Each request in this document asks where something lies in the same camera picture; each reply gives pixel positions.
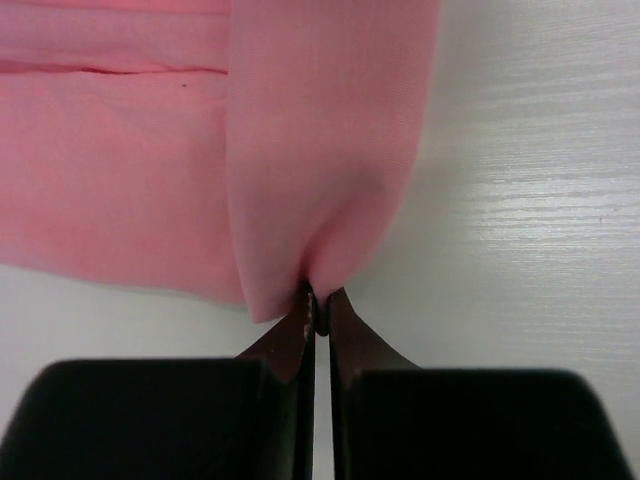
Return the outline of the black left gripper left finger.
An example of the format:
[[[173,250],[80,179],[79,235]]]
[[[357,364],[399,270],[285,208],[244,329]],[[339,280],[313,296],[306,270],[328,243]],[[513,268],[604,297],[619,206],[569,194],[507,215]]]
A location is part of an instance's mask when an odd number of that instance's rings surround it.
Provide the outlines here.
[[[316,300],[233,358],[65,360],[27,388],[5,479],[308,479]]]

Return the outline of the pink t shirt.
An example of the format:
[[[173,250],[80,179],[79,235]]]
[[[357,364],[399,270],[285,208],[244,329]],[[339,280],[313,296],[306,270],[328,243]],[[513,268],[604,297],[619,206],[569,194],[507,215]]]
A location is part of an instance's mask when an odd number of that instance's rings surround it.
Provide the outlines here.
[[[5,1],[1,260],[289,309],[384,237],[435,1]]]

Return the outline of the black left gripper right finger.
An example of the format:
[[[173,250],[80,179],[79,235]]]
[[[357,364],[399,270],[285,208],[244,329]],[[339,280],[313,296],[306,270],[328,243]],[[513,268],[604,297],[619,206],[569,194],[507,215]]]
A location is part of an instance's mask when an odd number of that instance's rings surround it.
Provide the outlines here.
[[[574,372],[422,368],[355,312],[326,306],[339,479],[629,479],[592,387]]]

